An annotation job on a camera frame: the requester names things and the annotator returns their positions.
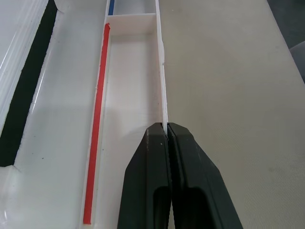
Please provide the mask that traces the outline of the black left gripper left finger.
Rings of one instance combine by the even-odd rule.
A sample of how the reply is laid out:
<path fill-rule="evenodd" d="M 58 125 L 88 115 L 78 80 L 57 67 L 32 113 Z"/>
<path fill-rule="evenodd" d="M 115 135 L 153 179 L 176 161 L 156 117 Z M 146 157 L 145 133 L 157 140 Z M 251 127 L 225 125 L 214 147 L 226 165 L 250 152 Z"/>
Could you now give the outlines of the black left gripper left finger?
<path fill-rule="evenodd" d="M 167 137 L 148 127 L 124 174 L 117 229 L 168 229 L 171 174 Z"/>

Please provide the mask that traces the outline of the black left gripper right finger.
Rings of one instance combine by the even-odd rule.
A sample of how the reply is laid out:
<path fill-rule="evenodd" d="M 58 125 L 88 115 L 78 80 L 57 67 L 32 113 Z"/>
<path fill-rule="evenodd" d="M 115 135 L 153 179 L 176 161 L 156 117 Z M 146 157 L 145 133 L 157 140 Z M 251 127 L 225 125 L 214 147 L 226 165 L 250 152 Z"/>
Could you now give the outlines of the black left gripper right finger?
<path fill-rule="evenodd" d="M 168 124 L 175 229 L 243 229 L 217 166 L 191 132 Z"/>

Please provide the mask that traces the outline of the white plastic pencil case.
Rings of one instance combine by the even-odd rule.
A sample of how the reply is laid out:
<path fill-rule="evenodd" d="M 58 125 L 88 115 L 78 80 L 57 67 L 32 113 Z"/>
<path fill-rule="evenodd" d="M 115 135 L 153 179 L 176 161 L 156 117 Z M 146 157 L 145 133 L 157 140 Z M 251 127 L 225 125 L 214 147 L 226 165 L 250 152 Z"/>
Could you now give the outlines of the white plastic pencil case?
<path fill-rule="evenodd" d="M 0 0 L 0 229 L 117 229 L 124 173 L 168 120 L 159 0 Z M 103 30 L 92 219 L 84 225 Z"/>

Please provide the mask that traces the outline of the red tape strip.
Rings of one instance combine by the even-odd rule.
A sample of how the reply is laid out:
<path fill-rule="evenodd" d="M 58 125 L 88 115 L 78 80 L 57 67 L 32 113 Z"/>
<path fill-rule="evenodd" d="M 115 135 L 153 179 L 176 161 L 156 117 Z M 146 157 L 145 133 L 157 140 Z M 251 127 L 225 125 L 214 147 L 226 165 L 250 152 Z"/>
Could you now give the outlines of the red tape strip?
<path fill-rule="evenodd" d="M 88 174 L 87 174 L 87 181 L 86 181 L 84 212 L 83 212 L 83 220 L 82 220 L 82 223 L 84 225 L 90 225 L 92 223 L 94 182 L 95 182 L 99 130 L 100 130 L 101 115 L 102 115 L 103 88 L 104 88 L 104 80 L 105 80 L 105 73 L 106 73 L 106 63 L 107 63 L 110 30 L 111 30 L 111 28 L 110 28 L 109 23 L 106 23 L 104 26 L 104 30 L 103 30 L 100 68 L 99 68 L 99 75 L 98 75 L 98 81 L 97 81 L 97 86 L 96 86 L 96 96 L 95 96 L 95 104 L 94 104 L 94 111 L 93 111 L 93 123 L 92 123 L 92 131 L 91 131 L 91 144 L 90 144 L 90 152 L 89 152 Z"/>

